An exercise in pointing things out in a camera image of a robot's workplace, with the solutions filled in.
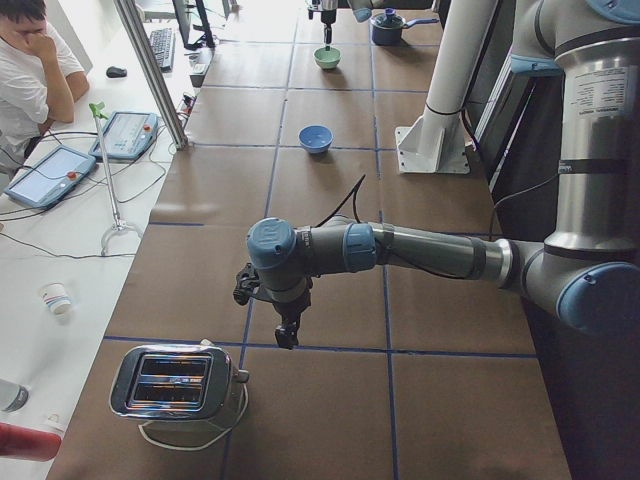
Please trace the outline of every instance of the brown tile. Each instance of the brown tile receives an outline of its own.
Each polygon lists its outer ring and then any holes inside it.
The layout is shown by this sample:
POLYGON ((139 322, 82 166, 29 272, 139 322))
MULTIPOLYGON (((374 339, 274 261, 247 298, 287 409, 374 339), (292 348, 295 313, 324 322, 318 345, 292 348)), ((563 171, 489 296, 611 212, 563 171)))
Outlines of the brown tile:
POLYGON ((284 90, 205 87, 186 133, 195 143, 275 145, 284 90))
POLYGON ((291 44, 229 43, 216 47, 205 86, 285 87, 291 44))
POLYGON ((244 367, 227 480, 393 478, 385 355, 249 348, 244 367))
POLYGON ((423 92, 376 92, 378 146, 396 148, 396 127, 410 127, 424 112, 427 94, 423 92))
MULTIPOLYGON (((151 445, 138 423, 117 417, 109 409, 111 384, 125 354, 135 342, 103 341, 74 411, 49 480, 91 478, 187 479, 219 478, 226 441, 199 452, 178 452, 151 445)), ((224 348, 238 363, 237 348, 224 348)))
POLYGON ((535 353, 520 297, 489 282, 448 280, 390 267, 395 349, 535 353))
POLYGON ((393 364, 403 480, 571 478, 536 360, 393 364))
MULTIPOLYGON (((255 302, 249 342, 276 345, 274 330, 280 323, 271 304, 255 302)), ((386 348, 382 270, 314 278, 311 306, 300 325, 303 346, 386 348)))
POLYGON ((250 225, 149 225, 107 335, 240 342, 246 309, 232 297, 250 225))
MULTIPOLYGON (((382 10, 374 10, 373 15, 382 13, 382 10)), ((438 18, 431 10, 398 10, 406 22, 416 18, 438 18)), ((402 31, 402 43, 400 45, 440 45, 442 41, 442 25, 439 23, 427 25, 414 25, 402 31)))
POLYGON ((281 145, 298 146, 300 130, 318 124, 333 132, 332 147, 374 148, 372 93, 290 90, 281 145))
POLYGON ((278 0, 277 6, 263 0, 242 0, 219 36, 233 41, 293 42, 300 8, 296 0, 278 0))
MULTIPOLYGON (((357 196, 362 221, 379 220, 380 198, 373 150, 329 150, 310 155, 302 148, 281 148, 271 192, 269 216, 292 225, 316 225, 344 199, 362 175, 357 196)), ((353 217, 352 202, 340 213, 353 217)))
POLYGON ((437 232, 486 233, 493 209, 474 162, 468 175, 399 173, 396 152, 381 152, 385 222, 437 232))
POLYGON ((296 45, 291 67, 290 88, 328 88, 371 90, 371 52, 368 45, 341 45, 340 63, 333 70, 322 70, 313 53, 319 44, 296 45))
MULTIPOLYGON (((369 45, 369 22, 358 23, 350 9, 339 9, 336 22, 331 26, 332 44, 341 45, 355 43, 369 45)), ((306 6, 300 10, 296 43, 314 43, 318 46, 324 42, 324 24, 320 14, 315 13, 309 20, 306 6)))
POLYGON ((246 227, 264 216, 275 148, 205 147, 178 152, 151 222, 246 227))
POLYGON ((431 85, 437 55, 437 47, 374 45, 375 89, 426 92, 431 85))

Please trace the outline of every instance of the paper cup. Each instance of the paper cup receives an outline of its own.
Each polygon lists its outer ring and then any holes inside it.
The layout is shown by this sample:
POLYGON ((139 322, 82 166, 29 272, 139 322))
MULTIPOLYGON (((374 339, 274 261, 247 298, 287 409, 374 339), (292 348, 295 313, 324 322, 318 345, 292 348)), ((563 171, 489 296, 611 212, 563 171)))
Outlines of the paper cup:
POLYGON ((49 283, 41 287, 38 295, 55 315, 66 313, 71 308, 71 299, 61 283, 49 283))

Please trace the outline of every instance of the white t-shirt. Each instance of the white t-shirt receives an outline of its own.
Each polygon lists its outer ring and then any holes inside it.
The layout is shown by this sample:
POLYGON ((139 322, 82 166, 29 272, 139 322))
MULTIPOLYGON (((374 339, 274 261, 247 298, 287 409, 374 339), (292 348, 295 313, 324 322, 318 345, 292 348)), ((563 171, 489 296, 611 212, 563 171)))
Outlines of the white t-shirt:
MULTIPOLYGON (((58 63, 66 77, 84 69, 53 26, 47 35, 55 44, 58 63)), ((29 139, 40 135, 38 124, 49 115, 42 62, 0 39, 0 132, 5 144, 21 154, 29 139)))

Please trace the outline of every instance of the blue bowl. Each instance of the blue bowl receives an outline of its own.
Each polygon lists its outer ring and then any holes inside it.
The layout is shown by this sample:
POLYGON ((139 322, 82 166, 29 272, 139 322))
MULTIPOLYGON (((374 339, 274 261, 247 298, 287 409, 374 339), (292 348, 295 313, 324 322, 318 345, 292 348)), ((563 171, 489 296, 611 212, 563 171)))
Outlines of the blue bowl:
POLYGON ((310 125, 300 130, 300 145, 309 153, 322 153, 329 150, 333 142, 333 133, 322 125, 310 125))

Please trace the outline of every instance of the red cylinder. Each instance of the red cylinder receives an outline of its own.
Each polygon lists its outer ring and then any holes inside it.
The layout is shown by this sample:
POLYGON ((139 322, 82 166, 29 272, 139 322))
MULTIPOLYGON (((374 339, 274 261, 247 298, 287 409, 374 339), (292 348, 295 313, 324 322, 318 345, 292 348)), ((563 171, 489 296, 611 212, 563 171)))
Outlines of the red cylinder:
POLYGON ((0 422, 0 457, 46 462, 56 456, 61 443, 55 433, 0 422))

